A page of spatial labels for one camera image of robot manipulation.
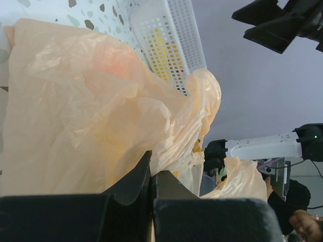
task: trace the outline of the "purple cable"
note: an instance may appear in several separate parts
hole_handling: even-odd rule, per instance
[[[264,167],[266,167],[266,166],[269,166],[269,165],[271,165],[271,164],[275,163],[276,161],[278,161],[278,160],[280,160],[280,159],[281,159],[281,158],[272,159],[271,161],[268,161],[268,162],[266,162],[265,164],[259,165],[259,166],[257,167],[257,170],[260,170],[260,169],[262,169],[262,168],[264,168]]]
[[[215,186],[217,186],[217,184],[216,184],[216,183],[215,183],[215,181],[212,179],[212,177],[210,177],[210,176],[208,176],[208,175],[206,175],[206,174],[203,174],[203,177],[209,178],[209,179],[213,182],[213,184],[214,184]]]

